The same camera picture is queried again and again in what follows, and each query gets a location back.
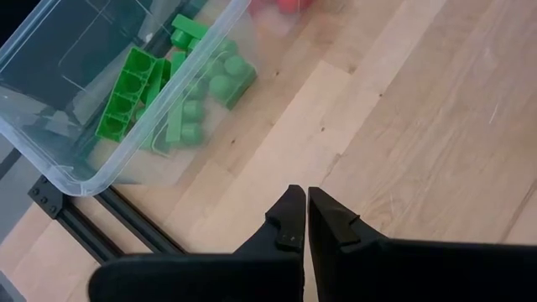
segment plastic storage bin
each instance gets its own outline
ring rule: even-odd
[[[222,44],[237,42],[240,55],[258,67],[249,3],[42,0],[0,49],[0,131],[68,195],[95,195],[113,182],[173,184],[202,146],[168,154],[142,147],[165,127],[186,87],[201,81]],[[177,13],[211,27],[120,142],[99,138],[128,52],[136,46],[166,56]],[[207,140],[229,110],[210,97],[204,106]]]

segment light wood surface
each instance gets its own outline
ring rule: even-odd
[[[120,190],[189,251],[232,252],[288,184],[391,237],[537,244],[537,2],[319,1],[175,187]],[[147,248],[91,199],[122,248]],[[96,263],[33,206],[0,246],[28,301],[82,301]],[[316,300],[306,255],[305,300]]]

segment black metal frame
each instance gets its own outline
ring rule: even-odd
[[[44,176],[29,195],[50,218],[57,220],[99,263],[117,259],[124,253],[112,240]],[[149,220],[112,187],[95,196],[129,231],[154,253],[185,254],[185,249]]]

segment green building brick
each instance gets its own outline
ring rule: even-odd
[[[145,106],[151,105],[151,102],[159,95],[165,85],[163,82],[167,81],[166,78],[169,79],[170,66],[171,63],[167,59],[157,60],[153,72],[151,72],[151,76],[149,77],[148,85],[140,97],[140,101]]]
[[[182,14],[178,14],[175,17],[174,21],[172,22],[172,26],[198,40],[203,39],[203,36],[207,34],[207,31],[209,30],[209,28],[204,24],[190,20]]]
[[[168,114],[166,143],[175,148],[202,144],[204,134],[201,122],[204,117],[205,109],[201,101],[179,101]]]
[[[194,100],[204,100],[207,96],[206,83],[199,78],[195,78],[186,84],[183,97]]]
[[[226,74],[217,75],[209,84],[209,92],[227,109],[232,110],[257,77],[255,69],[241,56],[234,55],[224,63]]]
[[[194,48],[200,43],[200,40],[198,39],[192,39],[190,43],[188,43],[188,46],[186,47],[186,50],[188,51],[188,54],[190,55],[192,51],[194,51]]]
[[[204,81],[210,81],[213,77],[225,73],[224,64],[217,58],[209,58],[209,60],[201,67],[198,77]]]
[[[238,53],[237,42],[224,39],[215,49],[212,56],[217,57],[219,60],[226,60],[227,58],[236,55]]]
[[[192,40],[192,36],[180,29],[176,29],[171,35],[171,44],[180,49],[187,49]]]
[[[98,137],[116,142],[125,137],[156,61],[140,48],[130,50],[97,126]]]
[[[170,78],[171,76],[174,76],[175,72],[185,63],[186,60],[186,52],[184,51],[177,51],[171,55],[171,70],[170,70]]]

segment green 3d printed part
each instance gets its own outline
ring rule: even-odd
[[[176,29],[174,33],[171,34],[171,44],[180,49],[187,49],[191,40],[192,36],[180,29]]]
[[[206,84],[200,79],[193,79],[186,85],[183,96],[189,99],[204,100],[207,96]]]
[[[227,109],[232,110],[257,77],[255,69],[241,56],[234,55],[224,63],[226,74],[217,75],[209,83],[209,92]]]
[[[128,124],[137,108],[138,100],[148,84],[157,59],[134,47],[117,78],[108,104],[101,116],[96,135],[121,142],[128,130]]]
[[[209,30],[209,28],[204,24],[190,20],[182,14],[178,14],[171,25],[176,28],[175,32],[179,30],[185,34],[188,34],[191,38],[198,40],[203,39],[203,36],[207,34],[207,31]]]
[[[173,76],[175,72],[177,72],[179,67],[181,67],[183,63],[185,63],[185,60],[186,60],[186,52],[184,51],[177,51],[171,55],[171,71],[170,71],[171,75],[170,76]]]
[[[168,114],[166,143],[176,148],[203,143],[204,135],[201,122],[204,117],[205,109],[201,101],[179,101]]]
[[[225,60],[232,55],[236,55],[237,53],[238,53],[237,42],[230,40],[230,39],[224,39],[216,47],[213,53],[213,56],[218,58],[219,60]]]
[[[191,54],[192,51],[194,51],[194,48],[200,43],[200,40],[198,39],[192,39],[190,43],[188,43],[188,46],[186,47],[186,50],[188,51],[188,54]]]
[[[160,90],[164,87],[164,82],[169,79],[169,70],[171,63],[167,59],[157,59],[153,72],[148,80],[148,85],[143,90],[140,101],[145,106],[151,105],[151,102],[159,95]]]
[[[210,81],[213,77],[225,73],[224,64],[217,58],[210,58],[200,69],[199,77]]]

